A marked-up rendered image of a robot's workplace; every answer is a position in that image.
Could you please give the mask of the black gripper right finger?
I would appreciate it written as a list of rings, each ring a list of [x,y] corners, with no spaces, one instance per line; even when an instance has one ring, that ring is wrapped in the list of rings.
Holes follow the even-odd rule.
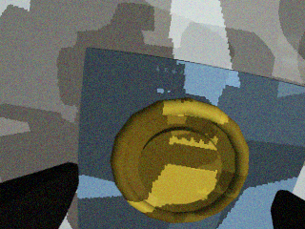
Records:
[[[305,201],[290,191],[277,191],[271,215],[274,229],[305,229]]]

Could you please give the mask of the yellow round plate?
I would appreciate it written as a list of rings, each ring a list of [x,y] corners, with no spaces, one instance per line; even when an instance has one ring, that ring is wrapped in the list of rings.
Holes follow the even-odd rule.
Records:
[[[192,222],[237,198],[249,146],[225,112],[191,98],[156,100],[115,135],[111,166],[123,198],[149,218]]]

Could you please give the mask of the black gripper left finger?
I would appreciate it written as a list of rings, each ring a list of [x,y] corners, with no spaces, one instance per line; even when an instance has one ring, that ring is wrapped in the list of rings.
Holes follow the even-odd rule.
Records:
[[[0,229],[58,229],[79,187],[79,165],[64,163],[0,183]]]

